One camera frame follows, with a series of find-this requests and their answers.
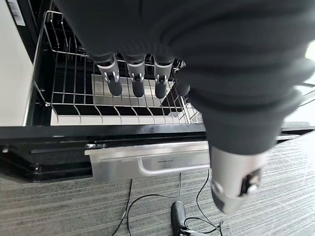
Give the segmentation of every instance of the white label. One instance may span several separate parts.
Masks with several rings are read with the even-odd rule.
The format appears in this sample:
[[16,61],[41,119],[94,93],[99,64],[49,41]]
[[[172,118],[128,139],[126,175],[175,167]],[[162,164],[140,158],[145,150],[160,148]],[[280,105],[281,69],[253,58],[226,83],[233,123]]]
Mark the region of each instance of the white label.
[[10,8],[11,8],[13,17],[15,19],[15,23],[18,26],[25,26],[25,22],[24,22],[24,19],[23,19],[23,16],[22,16],[22,13],[21,13],[21,10],[20,10],[20,7],[18,5],[17,0],[7,0],[7,1],[9,3]]

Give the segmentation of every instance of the black cable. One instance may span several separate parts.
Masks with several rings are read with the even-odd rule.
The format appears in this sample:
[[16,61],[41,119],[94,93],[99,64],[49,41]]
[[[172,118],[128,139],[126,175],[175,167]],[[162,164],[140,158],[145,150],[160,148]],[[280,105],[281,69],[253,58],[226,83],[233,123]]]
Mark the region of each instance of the black cable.
[[126,204],[126,207],[125,207],[125,211],[124,211],[124,213],[122,215],[122,218],[120,219],[120,222],[119,222],[117,228],[113,232],[112,236],[114,236],[116,234],[116,232],[118,231],[119,227],[122,225],[122,222],[123,222],[123,220],[125,218],[125,215],[126,215],[126,212],[127,212],[127,209],[128,209],[128,205],[129,205],[129,200],[130,200],[130,195],[131,195],[131,188],[132,188],[132,179],[130,180],[129,194],[128,194],[128,200],[127,200],[127,204]]
[[130,210],[131,210],[133,204],[135,204],[140,199],[146,198],[146,197],[154,197],[154,196],[156,196],[156,197],[165,197],[165,198],[178,198],[180,196],[181,192],[182,192],[182,173],[179,174],[179,191],[178,191],[177,195],[175,195],[175,196],[167,196],[167,195],[162,195],[162,194],[147,194],[147,195],[143,195],[143,196],[137,198],[136,200],[134,200],[130,204],[129,209],[127,211],[127,228],[128,228],[129,235],[132,236],[131,231],[130,231],[130,225],[129,225],[129,213],[130,213]]
[[[203,221],[203,222],[205,222],[205,223],[211,225],[212,227],[214,227],[214,229],[213,229],[213,230],[210,230],[210,231],[208,231],[208,232],[200,232],[200,233],[202,233],[202,234],[210,234],[210,233],[212,233],[212,232],[218,230],[218,231],[220,232],[220,235],[223,236],[223,233],[222,233],[222,230],[221,230],[221,226],[222,226],[222,224],[223,224],[223,221],[221,220],[220,223],[219,223],[219,225],[217,225],[217,226],[216,226],[215,224],[213,224],[213,223],[206,217],[206,215],[203,213],[203,211],[202,211],[201,208],[200,208],[199,202],[198,202],[198,197],[199,197],[201,191],[202,191],[202,190],[204,189],[204,187],[206,186],[206,184],[207,184],[207,182],[208,182],[208,180],[209,180],[209,176],[210,176],[210,173],[209,173],[209,170],[208,170],[207,179],[206,179],[205,183],[202,185],[202,187],[201,187],[201,189],[199,190],[199,192],[198,192],[198,194],[197,194],[197,197],[196,197],[196,203],[197,203],[198,209],[200,210],[200,212],[202,213],[202,215],[206,218],[206,220],[205,220],[205,219],[201,219],[201,218],[199,218],[199,217],[188,217],[188,218],[185,219],[184,225],[185,225],[185,227],[186,227],[188,230],[191,230],[191,229],[189,229],[188,226],[187,226],[187,221],[188,221],[188,220],[192,220],[192,219],[194,219],[194,220],[201,220],[201,221]],[[180,196],[181,192],[182,192],[182,173],[180,173],[180,175],[179,175],[179,192],[178,192],[177,195],[175,195],[175,196],[167,196],[167,195],[162,195],[162,194],[147,194],[147,195],[143,195],[143,196],[137,198],[136,200],[134,200],[134,201],[130,204],[130,206],[129,206],[129,208],[128,208],[128,211],[127,211],[127,228],[128,228],[129,235],[132,236],[131,231],[130,231],[130,225],[129,225],[129,213],[130,213],[130,210],[131,210],[133,204],[135,204],[135,203],[136,203],[137,201],[139,201],[140,199],[143,199],[143,198],[146,198],[146,197],[154,197],[154,196],[156,196],[156,197],[166,197],[166,198],[177,198],[177,197]]]
[[197,194],[197,197],[196,197],[196,203],[197,203],[198,209],[199,209],[199,211],[201,212],[201,214],[202,214],[207,220],[201,219],[201,218],[199,218],[199,217],[188,217],[188,218],[185,219],[184,225],[185,225],[185,227],[186,227],[187,229],[192,230],[192,229],[190,229],[190,228],[187,226],[187,220],[190,220],[190,219],[201,220],[201,221],[204,221],[204,222],[208,223],[208,224],[211,225],[212,227],[214,227],[214,229],[213,229],[213,230],[210,230],[210,231],[208,231],[208,232],[200,232],[200,233],[202,233],[202,234],[210,234],[210,233],[212,233],[212,232],[218,230],[218,231],[220,232],[220,235],[222,236],[223,234],[222,234],[221,226],[222,226],[222,224],[223,224],[223,221],[221,220],[220,223],[219,223],[219,225],[217,225],[217,226],[216,226],[215,224],[213,224],[213,223],[208,219],[208,217],[203,213],[202,209],[200,208],[199,202],[198,202],[198,197],[199,197],[201,191],[202,191],[202,190],[204,189],[204,187],[206,186],[206,184],[207,184],[207,182],[208,182],[208,180],[209,180],[209,176],[210,176],[210,173],[209,173],[209,169],[208,169],[207,179],[206,179],[205,183],[202,185],[202,187],[201,187],[201,189],[199,190],[199,192],[198,192],[198,194]]

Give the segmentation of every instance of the dishwasher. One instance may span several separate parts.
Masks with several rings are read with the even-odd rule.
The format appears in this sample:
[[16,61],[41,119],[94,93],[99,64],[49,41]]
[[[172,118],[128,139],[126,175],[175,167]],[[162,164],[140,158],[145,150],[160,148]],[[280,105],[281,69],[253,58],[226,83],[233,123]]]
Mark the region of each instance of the dishwasher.
[[[0,127],[5,177],[46,182],[93,176],[110,182],[210,168],[202,115],[191,104],[189,87],[177,80],[185,61],[175,58],[169,64],[161,96],[153,55],[142,57],[139,92],[133,87],[133,64],[115,53],[121,91],[114,94],[52,2],[8,3],[13,17],[20,7],[26,22],[17,28],[34,71],[24,126]],[[314,85],[300,87],[308,89],[305,101],[310,100]],[[314,129],[309,123],[290,124],[283,125],[278,143]]]

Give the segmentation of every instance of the wire rack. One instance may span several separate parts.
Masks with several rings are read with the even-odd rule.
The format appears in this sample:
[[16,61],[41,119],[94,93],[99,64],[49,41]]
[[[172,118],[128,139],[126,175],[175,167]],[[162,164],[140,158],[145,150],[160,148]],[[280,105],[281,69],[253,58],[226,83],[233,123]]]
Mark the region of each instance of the wire rack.
[[[120,96],[113,96],[62,13],[47,11],[44,22],[47,44],[55,60],[51,97],[44,98],[36,83],[35,87],[45,105],[52,108],[51,125],[202,122],[200,113],[188,102],[188,98],[178,95],[176,73],[169,78],[166,97],[155,97],[152,55],[146,56],[145,93],[141,98],[133,95],[126,62],[121,55],[116,55],[123,92]],[[180,61],[175,61],[175,72],[180,64]]]

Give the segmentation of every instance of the floor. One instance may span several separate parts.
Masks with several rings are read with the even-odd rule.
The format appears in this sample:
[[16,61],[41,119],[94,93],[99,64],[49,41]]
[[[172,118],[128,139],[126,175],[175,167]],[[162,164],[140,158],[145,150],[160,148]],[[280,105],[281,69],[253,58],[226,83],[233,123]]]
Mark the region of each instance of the floor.
[[[224,219],[225,236],[315,235],[315,133],[275,146],[259,192],[234,215],[221,214],[211,199],[209,184],[200,195],[205,214]],[[195,197],[207,171],[182,175],[187,216],[199,216]],[[110,236],[125,208],[129,181],[95,184],[91,178],[47,184],[20,184],[0,179],[1,236]],[[176,195],[179,175],[134,179],[131,200],[148,194]],[[133,236],[170,236],[174,199],[150,197],[130,213]],[[203,222],[191,228],[206,230]],[[117,232],[128,235],[126,221]]]

